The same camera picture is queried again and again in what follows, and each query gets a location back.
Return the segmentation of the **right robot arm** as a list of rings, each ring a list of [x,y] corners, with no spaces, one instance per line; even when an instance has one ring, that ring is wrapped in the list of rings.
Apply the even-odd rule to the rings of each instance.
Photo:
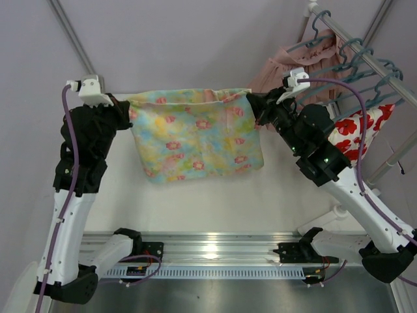
[[[391,283],[416,255],[416,230],[398,218],[366,186],[350,160],[328,141],[335,124],[326,108],[308,104],[300,113],[295,99],[280,101],[282,87],[249,93],[255,120],[271,124],[297,157],[296,165],[317,187],[340,202],[365,235],[340,235],[313,227],[299,241],[306,259],[314,254],[360,263],[377,280]]]

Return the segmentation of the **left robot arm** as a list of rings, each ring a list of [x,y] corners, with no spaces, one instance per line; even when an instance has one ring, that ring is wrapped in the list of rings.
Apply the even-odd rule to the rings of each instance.
[[[140,232],[119,228],[102,248],[79,259],[87,217],[108,168],[106,158],[113,139],[118,131],[132,127],[129,101],[110,100],[109,106],[84,104],[65,111],[64,142],[53,181],[53,220],[38,268],[37,295],[84,305],[108,270],[143,248]]]

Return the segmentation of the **pastel floral skirt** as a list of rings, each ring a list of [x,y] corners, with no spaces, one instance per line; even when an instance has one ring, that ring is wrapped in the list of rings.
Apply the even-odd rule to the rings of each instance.
[[[264,165],[251,89],[180,89],[131,96],[141,165],[153,183],[234,175]]]

